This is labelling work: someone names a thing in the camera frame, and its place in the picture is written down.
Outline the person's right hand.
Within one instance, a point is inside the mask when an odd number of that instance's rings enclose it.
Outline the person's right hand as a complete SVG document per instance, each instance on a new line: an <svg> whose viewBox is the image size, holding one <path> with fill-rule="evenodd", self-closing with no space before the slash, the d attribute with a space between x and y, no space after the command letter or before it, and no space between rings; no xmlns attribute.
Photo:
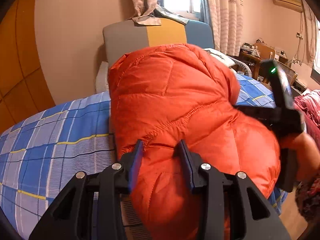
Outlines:
<svg viewBox="0 0 320 240"><path fill-rule="evenodd" d="M298 161L297 180L310 181L319 172L319 150L313 138L307 133L291 134L280 140L281 148L296 152Z"/></svg>

